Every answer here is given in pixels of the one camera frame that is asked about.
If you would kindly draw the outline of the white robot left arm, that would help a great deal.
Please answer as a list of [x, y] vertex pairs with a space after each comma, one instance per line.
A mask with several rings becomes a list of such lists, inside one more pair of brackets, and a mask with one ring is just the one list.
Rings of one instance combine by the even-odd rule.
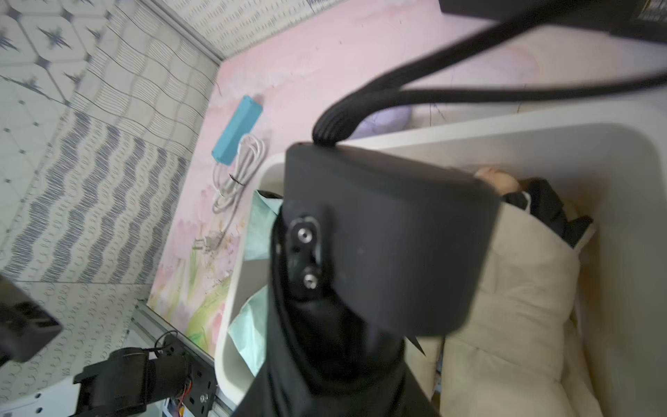
[[26, 363], [63, 331], [62, 324], [1, 276], [1, 366]]

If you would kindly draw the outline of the black umbrella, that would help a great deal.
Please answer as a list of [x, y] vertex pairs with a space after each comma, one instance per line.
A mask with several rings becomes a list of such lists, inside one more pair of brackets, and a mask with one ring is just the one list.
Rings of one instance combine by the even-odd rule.
[[406, 338], [461, 328], [501, 200], [459, 170], [347, 147], [402, 105], [549, 102], [664, 85], [666, 75], [538, 90], [413, 90], [410, 83], [585, 7], [548, 1], [393, 69], [332, 105], [288, 148], [271, 232], [267, 356], [238, 416], [433, 416]]

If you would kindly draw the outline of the beige umbrella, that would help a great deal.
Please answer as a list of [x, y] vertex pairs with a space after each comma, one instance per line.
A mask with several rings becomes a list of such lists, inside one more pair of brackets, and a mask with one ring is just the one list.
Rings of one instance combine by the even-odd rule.
[[502, 203], [474, 303], [460, 330], [408, 345], [408, 366], [442, 416], [601, 415], [574, 318], [594, 221], [544, 179], [476, 176]]

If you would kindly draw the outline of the white plastic storage box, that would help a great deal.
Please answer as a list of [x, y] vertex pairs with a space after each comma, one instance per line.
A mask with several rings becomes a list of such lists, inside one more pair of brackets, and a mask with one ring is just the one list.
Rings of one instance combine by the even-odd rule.
[[666, 413], [666, 118], [581, 104], [355, 142], [302, 142], [232, 277], [257, 370], [223, 332], [244, 415]]

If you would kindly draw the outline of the mint green umbrella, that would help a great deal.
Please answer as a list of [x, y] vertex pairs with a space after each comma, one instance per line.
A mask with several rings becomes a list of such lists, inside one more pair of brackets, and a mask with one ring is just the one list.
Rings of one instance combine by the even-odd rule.
[[[269, 259], [270, 232], [281, 205], [282, 197], [276, 193], [257, 190], [253, 194], [244, 262]], [[228, 336], [253, 376], [258, 374], [266, 358], [268, 303], [267, 285], [264, 284], [245, 300], [228, 328]]]

